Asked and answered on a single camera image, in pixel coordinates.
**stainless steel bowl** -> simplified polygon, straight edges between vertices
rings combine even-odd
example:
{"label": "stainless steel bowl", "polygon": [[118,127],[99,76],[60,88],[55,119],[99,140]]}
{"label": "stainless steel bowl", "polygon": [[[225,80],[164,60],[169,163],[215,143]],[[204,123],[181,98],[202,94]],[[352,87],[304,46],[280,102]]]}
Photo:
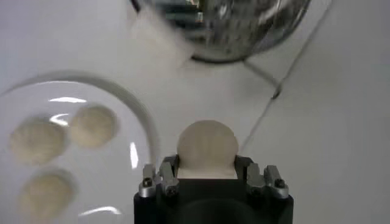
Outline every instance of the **stainless steel bowl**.
{"label": "stainless steel bowl", "polygon": [[131,0],[149,4],[195,46],[194,59],[243,60],[285,40],[310,0]]}

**dough piece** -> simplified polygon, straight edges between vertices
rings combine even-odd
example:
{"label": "dough piece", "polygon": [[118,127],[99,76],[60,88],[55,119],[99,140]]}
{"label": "dough piece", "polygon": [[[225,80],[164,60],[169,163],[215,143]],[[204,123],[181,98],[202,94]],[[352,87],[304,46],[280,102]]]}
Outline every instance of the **dough piece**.
{"label": "dough piece", "polygon": [[62,127],[46,121],[28,121],[10,136],[10,150],[24,164],[42,165],[59,156],[65,149]]}
{"label": "dough piece", "polygon": [[98,148],[107,143],[115,132],[113,113],[101,106],[79,110],[70,124],[70,137],[79,146]]}
{"label": "dough piece", "polygon": [[71,185],[58,175],[43,175],[30,180],[19,195],[19,211],[31,223],[57,217],[73,196]]}
{"label": "dough piece", "polygon": [[187,173],[192,178],[234,178],[237,152],[237,139],[226,125],[217,121],[195,122],[180,135],[179,174]]}

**metal clamp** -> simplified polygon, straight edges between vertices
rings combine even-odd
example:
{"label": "metal clamp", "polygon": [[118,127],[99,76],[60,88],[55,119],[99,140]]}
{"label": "metal clamp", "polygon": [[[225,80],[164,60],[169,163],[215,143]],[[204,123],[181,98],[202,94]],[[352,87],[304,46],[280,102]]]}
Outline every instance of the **metal clamp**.
{"label": "metal clamp", "polygon": [[276,198],[288,198],[288,185],[280,177],[278,168],[276,166],[267,166],[264,169],[264,179],[271,192]]}
{"label": "metal clamp", "polygon": [[151,164],[147,164],[143,169],[143,180],[138,186],[140,197],[149,198],[156,195],[155,168]]}
{"label": "metal clamp", "polygon": [[253,196],[260,196],[266,187],[264,176],[260,175],[257,163],[251,163],[246,173],[247,192]]}
{"label": "metal clamp", "polygon": [[165,196],[172,197],[179,192],[179,180],[174,177],[172,167],[169,162],[164,162],[160,166],[162,177],[161,189]]}

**round dough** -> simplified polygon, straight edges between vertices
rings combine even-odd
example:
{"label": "round dough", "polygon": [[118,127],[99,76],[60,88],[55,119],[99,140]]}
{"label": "round dough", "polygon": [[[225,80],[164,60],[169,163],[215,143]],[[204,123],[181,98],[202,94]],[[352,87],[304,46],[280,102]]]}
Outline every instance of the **round dough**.
{"label": "round dough", "polygon": [[10,136],[9,146],[16,158],[24,164],[41,165],[64,151],[65,134],[52,122],[28,121]]}
{"label": "round dough", "polygon": [[107,143],[115,132],[113,113],[101,106],[79,110],[70,124],[70,137],[79,146],[98,148]]}
{"label": "round dough", "polygon": [[233,167],[237,139],[228,126],[218,121],[198,121],[180,135],[177,153],[180,168],[226,170]]}
{"label": "round dough", "polygon": [[73,196],[70,184],[63,178],[49,174],[35,177],[19,195],[19,211],[32,223],[41,223],[58,216]]}

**white plate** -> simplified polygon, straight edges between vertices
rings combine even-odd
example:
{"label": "white plate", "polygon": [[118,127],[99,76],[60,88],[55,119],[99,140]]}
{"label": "white plate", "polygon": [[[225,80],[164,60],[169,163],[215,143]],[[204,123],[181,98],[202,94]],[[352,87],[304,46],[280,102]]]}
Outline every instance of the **white plate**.
{"label": "white plate", "polygon": [[[94,104],[111,109],[119,126],[115,137],[101,149],[80,149],[68,139],[65,152],[40,167],[18,163],[9,151],[9,135],[23,120],[44,116],[68,130],[66,123],[75,112]],[[22,223],[16,209],[21,188],[32,176],[57,169],[70,174],[77,193],[53,223],[133,223],[133,195],[151,157],[145,129],[128,106],[95,86],[46,82],[2,96],[0,118],[0,223]]]}

